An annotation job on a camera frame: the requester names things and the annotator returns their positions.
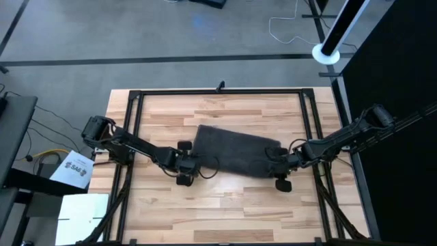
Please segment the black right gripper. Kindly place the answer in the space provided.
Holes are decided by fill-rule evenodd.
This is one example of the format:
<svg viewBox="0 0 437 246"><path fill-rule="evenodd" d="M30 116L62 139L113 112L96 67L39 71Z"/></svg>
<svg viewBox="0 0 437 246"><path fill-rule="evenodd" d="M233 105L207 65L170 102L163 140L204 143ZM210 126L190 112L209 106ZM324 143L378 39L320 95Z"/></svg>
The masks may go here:
<svg viewBox="0 0 437 246"><path fill-rule="evenodd" d="M298 157L291 153L292 148L267 147L265 154L269 159L269 173L275 180L275 187L282 192L291 192L292 183L286 178L298 169Z"/></svg>

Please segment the dark grey fluffy towel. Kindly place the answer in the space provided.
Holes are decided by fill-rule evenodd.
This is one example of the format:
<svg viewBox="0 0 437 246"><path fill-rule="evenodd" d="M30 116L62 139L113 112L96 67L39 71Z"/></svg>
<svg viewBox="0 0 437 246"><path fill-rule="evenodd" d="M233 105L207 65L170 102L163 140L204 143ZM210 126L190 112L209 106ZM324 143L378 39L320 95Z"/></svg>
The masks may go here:
<svg viewBox="0 0 437 246"><path fill-rule="evenodd" d="M201 125L197 129L192 154L202 167L254 178L270 178L267 147L281 147L281 142Z"/></svg>

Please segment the white printed paper sheet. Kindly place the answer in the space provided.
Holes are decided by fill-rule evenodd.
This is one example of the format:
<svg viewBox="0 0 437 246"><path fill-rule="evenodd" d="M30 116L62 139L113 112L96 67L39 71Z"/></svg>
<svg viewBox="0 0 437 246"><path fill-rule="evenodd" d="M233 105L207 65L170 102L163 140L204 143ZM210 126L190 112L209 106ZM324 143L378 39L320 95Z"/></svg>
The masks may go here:
<svg viewBox="0 0 437 246"><path fill-rule="evenodd" d="M50 180L85 189L90 183L93 169L93 160L72 150L51 175Z"/></svg>

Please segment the tall black white column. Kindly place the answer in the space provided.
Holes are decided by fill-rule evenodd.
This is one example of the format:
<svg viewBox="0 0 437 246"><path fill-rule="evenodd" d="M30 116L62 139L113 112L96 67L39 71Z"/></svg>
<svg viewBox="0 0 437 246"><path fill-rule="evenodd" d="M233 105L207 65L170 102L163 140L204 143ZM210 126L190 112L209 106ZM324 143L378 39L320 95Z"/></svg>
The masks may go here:
<svg viewBox="0 0 437 246"><path fill-rule="evenodd" d="M340 59L339 47L347 38L370 0L346 0L323 43L312 49L313 58L324 65L333 65Z"/></svg>

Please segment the black desk base beam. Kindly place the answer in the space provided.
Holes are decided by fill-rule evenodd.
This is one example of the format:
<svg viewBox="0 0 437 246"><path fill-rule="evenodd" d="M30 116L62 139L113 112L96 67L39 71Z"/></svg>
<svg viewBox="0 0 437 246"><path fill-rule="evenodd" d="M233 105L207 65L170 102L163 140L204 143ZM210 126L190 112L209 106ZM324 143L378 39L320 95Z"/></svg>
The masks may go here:
<svg viewBox="0 0 437 246"><path fill-rule="evenodd" d="M59 197L87 193L87 189L36 176L14 168L10 169L8 173L0 174L0 186L26 189Z"/></svg>

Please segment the black room divider panel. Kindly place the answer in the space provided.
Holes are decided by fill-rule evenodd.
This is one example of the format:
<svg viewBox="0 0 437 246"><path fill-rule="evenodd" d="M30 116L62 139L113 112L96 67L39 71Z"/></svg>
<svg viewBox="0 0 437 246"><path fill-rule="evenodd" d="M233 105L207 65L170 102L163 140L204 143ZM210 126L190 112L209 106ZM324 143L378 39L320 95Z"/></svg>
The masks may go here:
<svg viewBox="0 0 437 246"><path fill-rule="evenodd" d="M374 103L417 114L351 161L372 238L437 246L437 0L394 0L330 79L343 121Z"/></svg>

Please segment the black floor box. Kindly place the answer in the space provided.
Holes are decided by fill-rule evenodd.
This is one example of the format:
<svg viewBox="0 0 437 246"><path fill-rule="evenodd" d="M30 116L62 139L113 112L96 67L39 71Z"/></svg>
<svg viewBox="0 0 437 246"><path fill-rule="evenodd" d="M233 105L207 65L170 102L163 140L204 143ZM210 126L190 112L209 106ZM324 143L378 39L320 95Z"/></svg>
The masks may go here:
<svg viewBox="0 0 437 246"><path fill-rule="evenodd" d="M212 8L223 9L227 0L189 0L190 2L208 5Z"/></svg>

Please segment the dark grey desk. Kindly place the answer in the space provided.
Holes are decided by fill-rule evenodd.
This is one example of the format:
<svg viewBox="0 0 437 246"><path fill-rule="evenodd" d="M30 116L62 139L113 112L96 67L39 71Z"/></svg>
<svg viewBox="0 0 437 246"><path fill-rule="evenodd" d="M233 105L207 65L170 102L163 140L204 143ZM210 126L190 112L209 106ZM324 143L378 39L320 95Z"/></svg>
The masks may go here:
<svg viewBox="0 0 437 246"><path fill-rule="evenodd" d="M0 188L16 158L27 131L38 98L36 96L5 97L6 106L0 116Z"/></svg>

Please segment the black aluminium table frame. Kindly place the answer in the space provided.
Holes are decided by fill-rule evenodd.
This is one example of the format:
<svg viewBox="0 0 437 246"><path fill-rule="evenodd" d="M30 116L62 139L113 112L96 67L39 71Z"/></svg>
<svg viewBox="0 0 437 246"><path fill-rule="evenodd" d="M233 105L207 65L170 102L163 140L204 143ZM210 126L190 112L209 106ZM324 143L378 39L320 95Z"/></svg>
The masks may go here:
<svg viewBox="0 0 437 246"><path fill-rule="evenodd" d="M288 148L296 139L322 139L341 129L328 87L211 90L114 90L106 118L155 146L178 147L201 125L256 135ZM108 191L109 207L76 246L175 246L207 243L366 243L369 233L354 170L341 152L330 163L291 172L291 192L273 176L254 178L199 165L191 186L180 186L147 156L120 165L104 150L89 188Z"/></svg>

